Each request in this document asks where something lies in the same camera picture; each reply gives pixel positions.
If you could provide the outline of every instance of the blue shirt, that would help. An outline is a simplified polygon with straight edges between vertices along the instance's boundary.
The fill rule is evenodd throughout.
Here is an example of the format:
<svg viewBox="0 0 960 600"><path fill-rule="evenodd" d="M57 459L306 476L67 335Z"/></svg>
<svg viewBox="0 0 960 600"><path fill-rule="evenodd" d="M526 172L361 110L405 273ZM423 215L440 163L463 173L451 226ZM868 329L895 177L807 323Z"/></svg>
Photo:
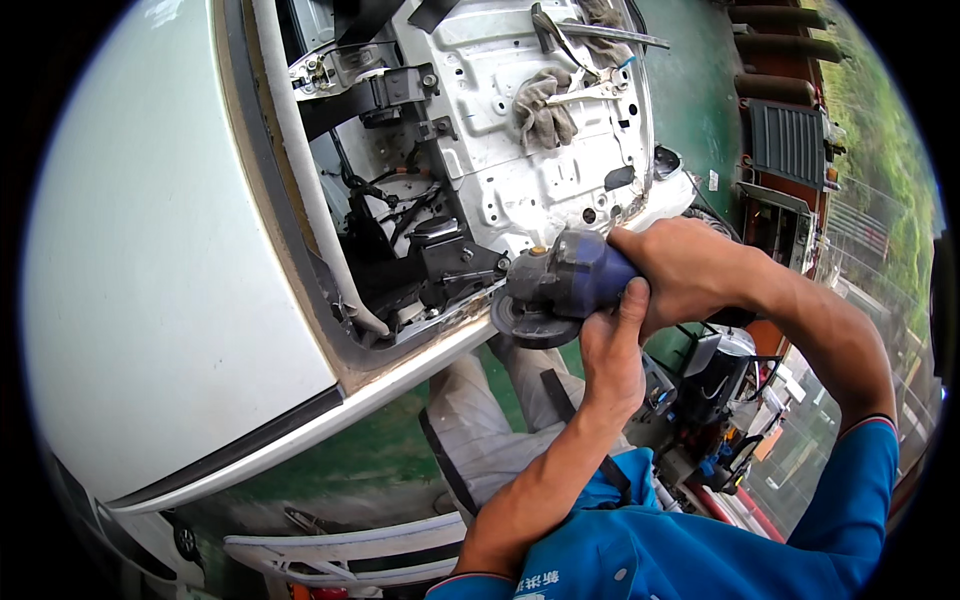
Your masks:
<svg viewBox="0 0 960 600"><path fill-rule="evenodd" d="M564 523L527 554L519 582L462 574L427 600L490 598L847 598L865 583L883 545L899 459L884 417L837 441L817 491L786 544L718 520L655 508L649 448L614 458L635 505L587 510L619 493L597 471Z"/></svg>

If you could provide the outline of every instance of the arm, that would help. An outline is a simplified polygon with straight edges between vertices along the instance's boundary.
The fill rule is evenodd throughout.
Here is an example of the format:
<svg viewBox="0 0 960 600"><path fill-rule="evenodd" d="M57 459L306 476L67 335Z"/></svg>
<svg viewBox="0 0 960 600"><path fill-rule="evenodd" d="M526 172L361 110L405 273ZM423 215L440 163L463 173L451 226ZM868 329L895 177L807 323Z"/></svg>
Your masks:
<svg viewBox="0 0 960 600"><path fill-rule="evenodd" d="M829 289L695 219L664 219L609 241L650 281L641 338L701 321L724 306L763 314L804 354L840 405L841 431L872 413L896 415L886 352L870 319Z"/></svg>
<svg viewBox="0 0 960 600"><path fill-rule="evenodd" d="M587 371L584 401L546 452L497 492L470 525L453 573L519 577L534 543L566 518L577 496L643 403L637 344L650 291L642 279L627 286L616 316L597 313L581 332Z"/></svg>

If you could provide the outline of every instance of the green floor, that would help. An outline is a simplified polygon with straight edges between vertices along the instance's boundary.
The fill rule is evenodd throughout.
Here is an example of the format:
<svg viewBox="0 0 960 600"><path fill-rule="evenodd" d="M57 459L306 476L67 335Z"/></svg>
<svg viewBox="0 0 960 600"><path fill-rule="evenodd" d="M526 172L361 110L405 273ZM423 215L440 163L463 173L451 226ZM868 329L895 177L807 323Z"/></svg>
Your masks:
<svg viewBox="0 0 960 600"><path fill-rule="evenodd" d="M730 22L723 9L707 0L637 0L637 5L648 32L673 45L669 51L650 48L647 54L657 140L684 157L685 168L704 178L702 188L708 201L727 212L740 156L732 82L738 60ZM711 169L719 174L716 192L707 191ZM728 216L742 218L729 212ZM686 344L680 332L666 330L650 341L647 350L677 365L679 351L685 350ZM514 430L524 431L509 377L486 346L481 353L494 395ZM562 348L562 354L570 371L582 376L577 343ZM426 398L427 385L423 383L286 463L182 508L196 511L196 517L211 517L201 519L209 523L205 528L198 523L211 541L224 533L241 533L237 527L252 534L283 533L288 527L282 513L286 505L341 520L347 527L430 516L404 508L426 506L429 513L430 502L417 498L436 496L435 501L442 501L444 488L417 421Z"/></svg>

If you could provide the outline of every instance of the work glove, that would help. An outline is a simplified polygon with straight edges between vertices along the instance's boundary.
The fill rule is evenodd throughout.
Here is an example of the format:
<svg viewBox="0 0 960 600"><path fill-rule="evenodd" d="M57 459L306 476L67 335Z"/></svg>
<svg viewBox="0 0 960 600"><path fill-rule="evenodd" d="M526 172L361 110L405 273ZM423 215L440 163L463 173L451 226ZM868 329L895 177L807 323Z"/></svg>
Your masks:
<svg viewBox="0 0 960 600"><path fill-rule="evenodd" d="M623 29L620 11L611 7L608 0L577 0L577 4L583 10L588 25ZM584 37L584 43L607 66L623 66L634 55L627 44L605 37Z"/></svg>
<svg viewBox="0 0 960 600"><path fill-rule="evenodd" d="M514 112L519 117L520 142L526 148L531 134L544 148L569 146L577 134L570 113L564 106L549 107L550 96L564 93L570 87L570 74L558 67L542 69L520 86L514 98Z"/></svg>

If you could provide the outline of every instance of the forearm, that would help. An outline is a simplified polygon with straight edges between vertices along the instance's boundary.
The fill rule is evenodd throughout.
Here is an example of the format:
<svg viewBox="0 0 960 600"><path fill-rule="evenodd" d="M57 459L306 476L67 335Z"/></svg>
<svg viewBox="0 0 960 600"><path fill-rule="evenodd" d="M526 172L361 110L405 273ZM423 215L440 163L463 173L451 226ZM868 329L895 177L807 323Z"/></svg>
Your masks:
<svg viewBox="0 0 960 600"><path fill-rule="evenodd" d="M483 507L453 572L517 577L530 546L566 518L629 417L585 399L546 452Z"/></svg>
<svg viewBox="0 0 960 600"><path fill-rule="evenodd" d="M744 305L773 322L840 405L841 430L871 413L896 417L883 342L870 319L829 289L751 251Z"/></svg>

